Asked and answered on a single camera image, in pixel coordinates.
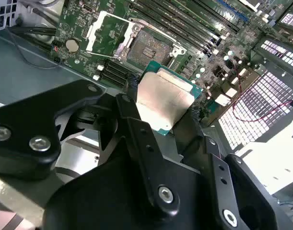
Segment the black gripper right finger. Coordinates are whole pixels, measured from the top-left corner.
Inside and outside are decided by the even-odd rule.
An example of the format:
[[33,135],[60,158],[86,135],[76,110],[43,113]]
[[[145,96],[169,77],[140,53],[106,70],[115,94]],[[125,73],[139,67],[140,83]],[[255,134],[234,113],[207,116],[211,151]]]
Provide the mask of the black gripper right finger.
[[217,143],[204,135],[192,110],[173,127],[181,163],[203,177],[215,226],[222,229],[277,230],[277,204],[239,157],[220,155]]

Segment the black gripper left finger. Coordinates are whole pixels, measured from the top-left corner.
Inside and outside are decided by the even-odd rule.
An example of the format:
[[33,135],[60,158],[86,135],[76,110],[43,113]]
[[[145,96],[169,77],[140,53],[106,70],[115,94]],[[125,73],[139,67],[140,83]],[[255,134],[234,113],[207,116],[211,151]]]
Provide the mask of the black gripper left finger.
[[61,144],[93,129],[100,133],[104,165],[128,154],[139,176],[146,208],[156,218],[172,218],[180,199],[150,125],[125,94],[112,96],[78,80],[0,108],[0,174],[25,180],[46,178]]

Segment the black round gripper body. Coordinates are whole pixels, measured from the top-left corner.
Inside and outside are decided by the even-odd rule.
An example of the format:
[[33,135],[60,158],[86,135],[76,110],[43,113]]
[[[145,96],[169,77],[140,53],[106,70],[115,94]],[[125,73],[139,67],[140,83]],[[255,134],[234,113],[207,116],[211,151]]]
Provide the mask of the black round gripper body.
[[122,154],[62,186],[49,200],[45,230],[215,230],[217,219],[204,177],[165,159],[180,198],[171,220],[156,218],[145,205],[138,174]]

